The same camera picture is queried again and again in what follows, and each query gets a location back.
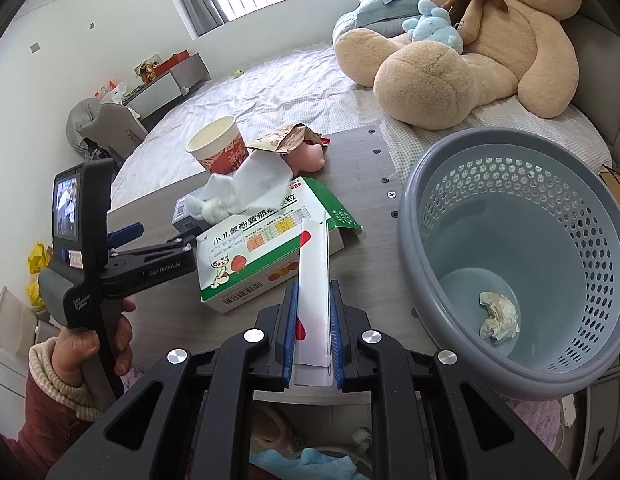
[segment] wall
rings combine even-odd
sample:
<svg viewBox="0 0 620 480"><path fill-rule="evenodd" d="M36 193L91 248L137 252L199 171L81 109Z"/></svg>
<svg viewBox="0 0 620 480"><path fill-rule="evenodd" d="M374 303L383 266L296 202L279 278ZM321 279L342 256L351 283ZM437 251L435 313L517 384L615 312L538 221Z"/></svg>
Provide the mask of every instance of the wall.
<svg viewBox="0 0 620 480"><path fill-rule="evenodd" d="M286 0L193 39L178 0L59 1L72 39L104 79L129 82L135 80L133 68L152 54L165 59L184 49L200 52L218 76L297 46L328 41L336 19L358 2Z"/></svg>
<svg viewBox="0 0 620 480"><path fill-rule="evenodd" d="M22 301L27 255L52 238L55 174L80 161L66 141L68 112L95 76L64 19L50 3L13 21L0 41L0 291L7 285ZM27 368L1 351L0 361L18 372L0 364L0 383L22 394ZM22 423L23 399L0 386L0 430L15 436Z"/></svg>

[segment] plush toy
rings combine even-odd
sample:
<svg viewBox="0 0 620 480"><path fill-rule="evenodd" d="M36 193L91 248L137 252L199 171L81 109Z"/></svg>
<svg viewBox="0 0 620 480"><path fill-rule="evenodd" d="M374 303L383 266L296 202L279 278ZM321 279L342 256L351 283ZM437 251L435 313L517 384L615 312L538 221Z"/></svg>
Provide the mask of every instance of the plush toy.
<svg viewBox="0 0 620 480"><path fill-rule="evenodd" d="M471 0L458 25L462 56L446 44L407 34L388 40L363 28L343 34L335 54L350 79L374 88L389 115L421 128L455 126L472 108L516 94L535 115L554 118L578 86L574 48L559 22L582 1L504 0L504 12Z"/></svg>
<svg viewBox="0 0 620 480"><path fill-rule="evenodd" d="M450 22L445 9L430 0L419 1L420 18L409 18L401 25L412 41L438 41L463 53L463 40Z"/></svg>
<svg viewBox="0 0 620 480"><path fill-rule="evenodd" d="M314 171L319 171L325 166L323 147L320 144L302 142L283 158L295 176L302 171L314 173Z"/></svg>

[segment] barcode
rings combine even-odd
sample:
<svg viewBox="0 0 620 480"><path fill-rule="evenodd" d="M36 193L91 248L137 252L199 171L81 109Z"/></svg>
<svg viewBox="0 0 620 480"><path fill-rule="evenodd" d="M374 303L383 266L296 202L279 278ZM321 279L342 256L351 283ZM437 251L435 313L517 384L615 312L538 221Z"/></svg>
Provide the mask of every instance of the barcode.
<svg viewBox="0 0 620 480"><path fill-rule="evenodd" d="M232 296L225 298L223 302L226 305L229 305L231 303L234 303L235 301L239 301L241 298L245 298L246 296L249 296L251 293L253 293L258 288L261 288L262 286L263 286L263 283L254 282L251 285L245 287L244 290L240 290L239 292L233 294Z"/></svg>

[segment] white tissue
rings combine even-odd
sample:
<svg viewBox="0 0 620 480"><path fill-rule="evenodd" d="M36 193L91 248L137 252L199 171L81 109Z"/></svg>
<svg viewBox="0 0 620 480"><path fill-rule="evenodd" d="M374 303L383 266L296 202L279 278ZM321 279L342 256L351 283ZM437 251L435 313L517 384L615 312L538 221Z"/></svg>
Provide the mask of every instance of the white tissue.
<svg viewBox="0 0 620 480"><path fill-rule="evenodd" d="M484 339L493 337L496 344L508 337L515 337L519 333L516 308L503 294L497 292L482 292L478 301L488 307L488 319L480 326L480 336Z"/></svg>
<svg viewBox="0 0 620 480"><path fill-rule="evenodd" d="M279 209L292 177L281 155L253 150L233 175L211 174L198 198L187 197L187 210L215 225L235 214Z"/></svg>

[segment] small box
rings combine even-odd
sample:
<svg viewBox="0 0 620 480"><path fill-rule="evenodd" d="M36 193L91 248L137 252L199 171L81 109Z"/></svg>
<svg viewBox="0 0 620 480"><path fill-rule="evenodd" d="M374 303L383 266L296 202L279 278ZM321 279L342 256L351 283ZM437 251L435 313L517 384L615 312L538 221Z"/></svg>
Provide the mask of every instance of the small box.
<svg viewBox="0 0 620 480"><path fill-rule="evenodd" d="M190 193L190 195L197 196L198 192L199 190L197 189L196 191ZM182 196L177 200L177 203L174 206L174 213L172 215L172 225L180 233L189 231L197 225L201 227L203 231L207 231L210 227L212 227L212 225L205 220L195 220L192 216L190 216L189 211L187 211L186 198L187 195Z"/></svg>
<svg viewBox="0 0 620 480"><path fill-rule="evenodd" d="M330 247L325 222L303 219L296 300L297 386L332 386Z"/></svg>
<svg viewBox="0 0 620 480"><path fill-rule="evenodd" d="M181 61L185 61L189 57L189 52L184 50L178 54L174 54L174 56L170 57L167 61L164 61L159 66L154 67L154 73L156 76L160 76L161 74L168 72L171 68L177 66Z"/></svg>
<svg viewBox="0 0 620 480"><path fill-rule="evenodd" d="M233 215L197 237L201 301L224 314L296 276L304 218L327 219L330 254L344 247L340 228L361 230L325 184L296 178L280 209Z"/></svg>

